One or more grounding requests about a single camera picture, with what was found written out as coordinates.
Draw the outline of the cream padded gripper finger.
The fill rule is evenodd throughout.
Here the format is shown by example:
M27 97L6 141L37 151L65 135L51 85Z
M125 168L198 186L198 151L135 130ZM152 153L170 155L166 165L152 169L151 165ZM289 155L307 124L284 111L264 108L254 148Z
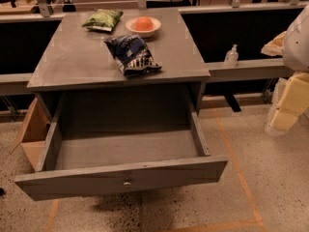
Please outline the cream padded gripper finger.
M285 36L286 32L280 33L273 40L265 44L261 52L267 56L282 56Z
M309 73L296 72L279 78L267 115L266 132L272 136L287 133L309 108Z

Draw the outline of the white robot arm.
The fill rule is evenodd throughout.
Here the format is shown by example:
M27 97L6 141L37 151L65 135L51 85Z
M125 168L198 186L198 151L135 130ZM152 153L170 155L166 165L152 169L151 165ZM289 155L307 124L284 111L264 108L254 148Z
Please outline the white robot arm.
M294 71L288 80L276 84L267 116L266 132L279 136L287 133L309 108L309 5L261 52L282 56L284 65Z

